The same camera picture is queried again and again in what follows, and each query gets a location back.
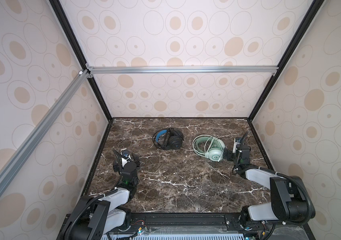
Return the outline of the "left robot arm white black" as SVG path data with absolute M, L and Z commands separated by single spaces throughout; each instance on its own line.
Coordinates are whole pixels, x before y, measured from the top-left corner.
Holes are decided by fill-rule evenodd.
M 113 171 L 119 178 L 107 193 L 82 196 L 63 224 L 58 240 L 100 240 L 116 227 L 128 227 L 130 210 L 121 206 L 134 197 L 139 183 L 139 157 L 128 149 L 113 150 Z

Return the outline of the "black blue gaming headphones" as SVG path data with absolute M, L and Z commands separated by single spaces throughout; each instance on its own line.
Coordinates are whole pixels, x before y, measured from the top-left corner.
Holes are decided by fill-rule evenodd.
M 167 128 L 154 133 L 152 142 L 160 150 L 178 150 L 183 145 L 184 134 L 180 129 Z

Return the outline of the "mint green headphones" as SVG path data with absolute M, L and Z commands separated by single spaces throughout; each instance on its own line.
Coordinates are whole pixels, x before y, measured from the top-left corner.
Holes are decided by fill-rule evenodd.
M 223 159 L 225 143 L 210 135 L 200 135 L 193 140 L 194 152 L 213 162 L 220 162 Z

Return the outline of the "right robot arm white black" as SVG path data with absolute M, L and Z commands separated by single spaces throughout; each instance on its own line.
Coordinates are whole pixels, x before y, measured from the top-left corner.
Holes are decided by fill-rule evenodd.
M 302 179 L 251 164 L 250 150 L 249 146 L 238 143 L 232 151 L 224 149 L 224 159 L 234 163 L 233 171 L 241 178 L 270 190 L 271 201 L 243 207 L 241 222 L 279 221 L 305 225 L 313 219 L 316 210 Z

